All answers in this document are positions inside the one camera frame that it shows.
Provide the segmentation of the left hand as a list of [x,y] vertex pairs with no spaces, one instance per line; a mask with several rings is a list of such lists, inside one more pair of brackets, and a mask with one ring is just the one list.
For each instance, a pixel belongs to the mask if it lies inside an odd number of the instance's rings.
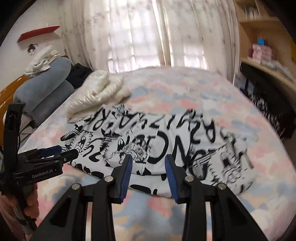
[[[4,240],[26,240],[21,224],[17,221],[14,208],[18,204],[13,195],[1,195],[1,218],[7,227],[1,227],[1,232],[6,232]],[[33,189],[27,196],[27,206],[24,213],[31,218],[39,216],[38,185],[34,184]]]

